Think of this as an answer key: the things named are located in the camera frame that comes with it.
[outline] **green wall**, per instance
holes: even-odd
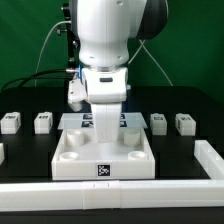
[[[0,0],[0,86],[35,72],[49,29],[63,20],[66,0]],[[176,86],[195,86],[224,106],[224,1],[168,0],[169,21],[164,31],[146,43]],[[129,41],[132,56],[138,41]],[[65,36],[53,35],[40,70],[64,68]],[[162,86],[168,82],[141,52],[129,66],[133,85]],[[39,85],[51,85],[39,81]]]

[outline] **black tabletop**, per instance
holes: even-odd
[[[34,119],[52,112],[49,135],[34,134]],[[0,166],[0,183],[52,182],[51,159],[61,131],[63,113],[72,113],[64,88],[13,88],[0,94],[0,118],[20,112],[22,125],[15,135],[0,135],[6,159]],[[91,112],[88,104],[81,112]],[[156,179],[209,179],[194,158],[195,140],[207,140],[224,156],[224,110],[198,89],[191,87],[134,87],[123,103],[123,112],[142,112],[148,127],[150,114],[162,113],[167,136],[153,136],[146,129],[156,159]],[[197,122],[196,136],[180,136],[175,116],[187,113]],[[224,223],[224,208],[157,208],[86,211],[0,213],[1,223]]]

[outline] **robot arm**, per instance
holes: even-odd
[[[81,43],[82,84],[76,80],[81,98],[91,104],[98,142],[114,142],[121,103],[126,100],[128,39],[155,37],[166,25],[167,2],[70,0],[69,8],[72,32]],[[72,88],[78,89],[77,86],[70,87],[69,92],[74,94]]]

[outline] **white block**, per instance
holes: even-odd
[[[194,155],[211,179],[224,180],[224,160],[207,141],[195,141]]]
[[[35,134],[49,134],[52,125],[52,113],[39,113],[34,121]]]
[[[153,135],[167,134],[167,121],[163,114],[151,114],[150,127]]]
[[[3,144],[0,144],[0,165],[3,163],[5,159],[5,154],[4,154],[4,147]]]
[[[20,126],[21,115],[17,112],[7,113],[1,120],[2,134],[16,134]]]
[[[196,122],[189,114],[177,114],[175,126],[182,136],[195,136]]]

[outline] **white plastic part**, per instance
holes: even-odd
[[[136,147],[140,144],[141,133],[139,129],[128,129],[124,131],[124,144]]]
[[[85,87],[80,79],[74,79],[69,82],[68,104],[73,111],[82,109],[82,101],[87,99]]]
[[[224,206],[224,181],[93,181],[0,185],[0,211],[212,206]]]
[[[83,82],[91,103],[98,142],[114,142],[120,126],[121,102],[126,100],[127,68],[115,72],[95,72],[84,68]]]
[[[7,113],[1,120],[2,134],[16,134],[20,126],[21,115],[17,112]]]
[[[224,180],[224,160],[207,141],[196,141],[194,155],[209,177]]]
[[[120,68],[114,72],[82,69],[83,83],[87,82],[88,102],[102,104],[125,101],[127,76],[127,68]]]
[[[35,134],[49,134],[53,125],[53,116],[50,112],[39,113],[34,120]]]
[[[77,29],[79,58],[85,65],[109,68],[128,61],[128,0],[78,1]]]
[[[96,139],[101,143],[115,142],[118,138],[121,103],[92,104]]]
[[[167,134],[167,121],[163,114],[151,114],[150,127],[153,135]]]
[[[3,144],[0,143],[0,165],[3,163],[4,160],[5,160],[4,147]]]
[[[81,146],[67,145],[67,133],[64,130],[52,160],[54,180],[96,180],[96,179],[152,179],[155,177],[155,159],[143,129],[140,144],[130,147],[124,144],[124,131],[119,131],[118,140],[112,143],[98,143],[92,128],[83,128],[85,142]],[[144,153],[144,159],[130,159],[130,152]],[[77,153],[77,160],[61,161],[63,153]]]
[[[175,126],[182,136],[195,136],[196,122],[189,114],[177,114]]]

